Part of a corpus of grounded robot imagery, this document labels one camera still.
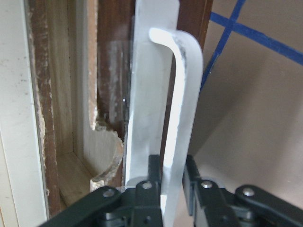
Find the wooden board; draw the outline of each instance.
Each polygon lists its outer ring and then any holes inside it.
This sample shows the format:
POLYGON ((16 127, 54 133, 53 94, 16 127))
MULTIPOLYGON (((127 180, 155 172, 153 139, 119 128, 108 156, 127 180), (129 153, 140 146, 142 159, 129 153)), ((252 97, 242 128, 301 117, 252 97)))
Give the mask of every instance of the wooden board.
POLYGON ((60 194, 67 206, 89 193, 92 175, 72 152, 57 157, 60 194))
POLYGON ((67 1, 46 1, 46 14, 56 153, 60 155, 73 151, 67 1))
POLYGON ((27 0, 26 19, 40 157, 50 217, 60 211, 46 1, 27 0))

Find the black clamp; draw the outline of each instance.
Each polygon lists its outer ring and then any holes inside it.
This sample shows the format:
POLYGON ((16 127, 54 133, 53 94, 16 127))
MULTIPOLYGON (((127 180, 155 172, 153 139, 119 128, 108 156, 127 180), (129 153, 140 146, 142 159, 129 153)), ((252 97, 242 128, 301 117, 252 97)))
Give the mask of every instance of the black clamp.
POLYGON ((188 212, 197 227, 303 227, 303 211, 253 185, 235 194, 203 180, 192 156, 183 175, 188 212))
MULTIPOLYGON (((136 188, 99 188, 40 227, 162 227, 158 155, 149 156, 148 169, 136 188)), ((183 188, 195 227, 303 227, 303 210, 253 185, 230 193, 202 179, 192 156, 183 188)))

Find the blue painter's tape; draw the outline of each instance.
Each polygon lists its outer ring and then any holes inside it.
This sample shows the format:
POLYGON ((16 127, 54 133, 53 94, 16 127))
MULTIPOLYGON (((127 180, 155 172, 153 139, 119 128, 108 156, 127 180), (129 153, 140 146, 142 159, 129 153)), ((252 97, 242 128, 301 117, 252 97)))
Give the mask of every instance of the blue painter's tape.
MULTIPOLYGON (((231 35, 231 32, 232 32, 233 27, 234 27, 234 24, 236 23, 236 21, 237 21, 237 19, 239 17, 241 8, 243 7, 245 1, 246 0, 238 0, 237 3, 236 3, 236 5, 235 5, 235 8, 232 11, 231 18, 224 20, 224 22, 225 22, 225 29, 224 29, 223 34, 222 34, 222 36, 220 38, 220 41, 219 41, 219 43, 218 43, 218 45, 217 45, 217 47, 216 47, 216 49, 215 49, 215 51, 214 51, 214 53, 212 55, 212 58, 210 59, 208 65, 207 65, 207 67, 206 67, 206 69, 205 69, 205 71, 203 73, 202 83, 201 83, 200 90, 203 88, 208 75, 211 73, 211 70, 214 67, 214 64, 215 64, 216 60, 218 59, 218 57, 222 53, 222 50, 223 50, 224 46, 226 45, 229 36, 231 35)), ((219 16, 218 14, 216 14, 216 15, 214 14, 214 16, 212 16, 212 14, 211 14, 211 19, 212 19, 212 17, 218 17, 219 16)))
MULTIPOLYGON (((221 26, 224 26, 224 27, 227 27, 227 25, 230 21, 228 18, 223 17, 214 12, 211 13, 210 20, 221 26)), ((266 36, 265 34, 259 32, 257 30, 254 30, 254 29, 247 27, 240 23, 234 23, 232 30, 240 35, 243 35, 243 36, 297 62, 298 64, 303 65, 303 53, 300 51, 297 51, 296 49, 294 49, 290 46, 287 46, 273 38, 266 36)), ((215 64, 215 61, 211 60, 210 63, 212 64, 212 67, 213 67, 213 64, 215 64)), ((207 76, 204 75, 204 78, 202 79, 202 82, 203 82, 202 84, 205 83, 206 78, 207 78, 207 76)))
POLYGON ((217 13, 212 12, 210 15, 210 20, 223 26, 226 27, 228 24, 228 19, 226 17, 223 17, 217 13))
POLYGON ((287 46, 273 38, 266 36, 265 34, 251 29, 245 25, 236 23, 233 30, 240 35, 243 35, 253 41, 303 65, 303 53, 295 50, 294 48, 287 46))

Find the damaged wood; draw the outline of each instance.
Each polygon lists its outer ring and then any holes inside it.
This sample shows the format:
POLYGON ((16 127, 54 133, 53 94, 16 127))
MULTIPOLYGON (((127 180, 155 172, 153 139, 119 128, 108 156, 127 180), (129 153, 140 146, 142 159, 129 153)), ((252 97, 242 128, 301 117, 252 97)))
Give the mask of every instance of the damaged wood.
POLYGON ((101 121, 115 130, 122 140, 134 2, 99 0, 98 7, 98 111, 101 121))
POLYGON ((121 164, 123 159, 123 152, 124 152, 123 143, 119 138, 117 138, 114 157, 109 168, 106 171, 104 171, 102 174, 99 174, 90 180, 91 192, 99 187, 103 187, 106 185, 110 185, 112 187, 121 186, 121 179, 122 179, 121 164))
POLYGON ((97 107, 97 25, 98 0, 87 1, 88 68, 89 68, 89 124, 96 129, 97 107))
POLYGON ((27 0, 26 19, 41 162, 49 216, 60 211, 46 1, 27 0))

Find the brown wood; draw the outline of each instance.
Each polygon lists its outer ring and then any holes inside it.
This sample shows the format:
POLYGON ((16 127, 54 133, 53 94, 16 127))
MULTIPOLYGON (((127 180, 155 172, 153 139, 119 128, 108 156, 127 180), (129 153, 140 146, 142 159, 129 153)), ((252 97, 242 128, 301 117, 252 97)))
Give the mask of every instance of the brown wood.
POLYGON ((99 0, 98 110, 101 121, 124 140, 125 102, 134 0, 99 0))
POLYGON ((35 99, 40 157, 43 163, 49 215, 60 211, 60 196, 55 149, 51 76, 49 71, 49 34, 46 1, 27 0, 26 17, 29 55, 35 99))
POLYGON ((213 0, 180 0, 177 29, 192 34, 203 49, 213 0))
MULTIPOLYGON (((203 49, 213 0, 180 0, 177 29, 193 35, 203 49)), ((163 164, 166 136, 169 124, 172 94, 175 84, 176 63, 173 60, 161 141, 160 162, 163 164)))

